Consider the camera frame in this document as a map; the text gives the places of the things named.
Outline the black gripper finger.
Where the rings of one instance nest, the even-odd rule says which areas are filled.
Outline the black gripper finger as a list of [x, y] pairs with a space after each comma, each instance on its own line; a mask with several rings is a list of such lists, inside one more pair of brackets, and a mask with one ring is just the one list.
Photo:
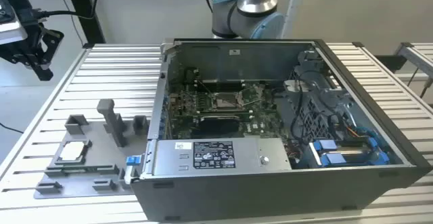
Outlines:
[[33, 54], [15, 54], [11, 57], [11, 63], [21, 63], [27, 68], [35, 68], [37, 66], [37, 58]]
[[56, 54], [60, 43], [63, 41], [64, 34], [52, 29], [40, 29], [40, 38], [35, 48], [35, 67], [33, 71], [41, 81], [50, 81], [54, 73], [50, 69], [51, 60]]

